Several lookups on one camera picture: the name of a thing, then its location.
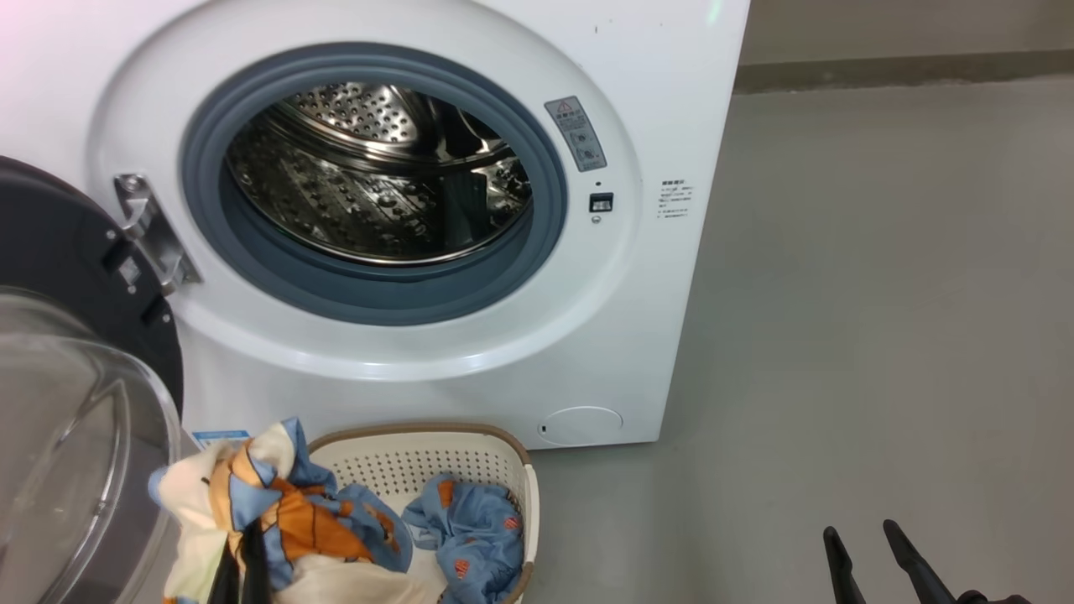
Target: washing machine door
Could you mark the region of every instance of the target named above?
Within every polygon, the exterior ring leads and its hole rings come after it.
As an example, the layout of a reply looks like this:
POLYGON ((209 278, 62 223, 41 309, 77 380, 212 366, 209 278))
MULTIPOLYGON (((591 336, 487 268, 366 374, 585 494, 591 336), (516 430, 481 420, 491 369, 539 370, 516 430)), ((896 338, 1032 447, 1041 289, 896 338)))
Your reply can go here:
POLYGON ((0 602, 129 601, 179 455, 178 341, 150 264, 96 204, 0 158, 0 602))

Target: multicolored cloth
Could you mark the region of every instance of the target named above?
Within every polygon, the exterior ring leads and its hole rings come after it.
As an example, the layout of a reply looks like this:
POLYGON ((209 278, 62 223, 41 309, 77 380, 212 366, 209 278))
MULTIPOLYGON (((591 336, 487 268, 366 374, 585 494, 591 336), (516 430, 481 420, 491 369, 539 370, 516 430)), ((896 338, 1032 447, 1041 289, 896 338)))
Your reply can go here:
POLYGON ((415 545, 436 550, 448 579, 442 604, 498 604, 518 585, 522 521, 507 494, 504 487, 441 474, 403 512, 419 529, 415 545))
POLYGON ((182 527, 165 604, 211 604, 224 548, 246 575, 242 542, 253 522, 264 541, 259 564, 266 563, 274 592, 306 573, 335 577, 357 590, 346 602, 427 601, 424 588, 401 574, 412 553, 406 526, 365 487, 337 490, 332 472, 309 461, 297 419, 273 426, 237 450, 221 442, 162 469, 149 491, 182 527), (387 572, 352 564, 363 562, 387 572), (349 570, 332 569, 339 564, 349 570), (363 579, 355 581, 358 576, 363 579))

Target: laundry basket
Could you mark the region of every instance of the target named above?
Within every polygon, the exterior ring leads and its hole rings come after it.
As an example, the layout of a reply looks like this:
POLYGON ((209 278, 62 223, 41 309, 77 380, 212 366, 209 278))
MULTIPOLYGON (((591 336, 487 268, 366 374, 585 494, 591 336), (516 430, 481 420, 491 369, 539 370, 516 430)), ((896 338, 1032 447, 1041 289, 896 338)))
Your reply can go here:
MULTIPOLYGON (((537 556, 540 498, 529 455, 514 436, 479 423, 382 426, 318 438, 309 445, 309 457, 334 472, 340 486, 365 485, 398 514, 440 474, 506 487, 522 516, 525 557, 519 584, 504 604, 522 601, 537 556)), ((436 593, 447 587, 433 551, 415 548, 407 574, 436 593)))

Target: white washing machine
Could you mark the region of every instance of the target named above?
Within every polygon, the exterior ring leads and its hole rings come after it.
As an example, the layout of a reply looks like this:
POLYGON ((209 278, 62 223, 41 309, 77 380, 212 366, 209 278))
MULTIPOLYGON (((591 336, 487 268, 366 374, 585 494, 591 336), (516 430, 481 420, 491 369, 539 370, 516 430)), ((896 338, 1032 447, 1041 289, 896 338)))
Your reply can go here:
POLYGON ((108 304, 174 329, 182 363, 124 337, 206 440, 297 415, 310 437, 475 420, 532 448, 653 441, 746 10, 12 4, 0 220, 31 189, 92 200, 116 228, 62 254, 117 287, 35 285, 50 229, 30 222, 4 262, 39 263, 6 285, 98 332, 122 331, 93 325, 108 304))

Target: basket rim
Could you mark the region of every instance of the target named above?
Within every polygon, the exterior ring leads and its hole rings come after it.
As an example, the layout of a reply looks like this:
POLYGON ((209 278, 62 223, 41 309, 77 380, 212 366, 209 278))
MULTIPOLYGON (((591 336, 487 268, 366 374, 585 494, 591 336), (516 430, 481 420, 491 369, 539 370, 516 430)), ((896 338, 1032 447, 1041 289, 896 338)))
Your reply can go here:
MULTIPOLYGON (((533 463, 529 460, 529 451, 522 446, 522 443, 519 442, 518 438, 506 430, 496 428, 495 426, 489 426, 487 423, 413 421, 407 423, 374 426, 372 428, 352 428, 350 430, 332 432, 331 434, 325 434, 320 438, 316 438, 314 442, 309 443, 307 449, 311 454, 321 447, 338 443, 340 441, 351 441, 354 438, 364 438, 366 436, 415 434, 420 432, 464 432, 469 434, 493 436, 510 445, 511 448, 514 449, 514 452, 519 455, 519 459, 522 460, 523 465, 533 468, 533 463)), ((516 604, 522 599, 522 594, 526 590, 526 587, 528 587, 533 573, 534 563, 528 561, 524 562, 522 564, 522 572, 519 574, 519 583, 514 585, 514 589, 511 590, 511 593, 504 599, 503 604, 516 604)))

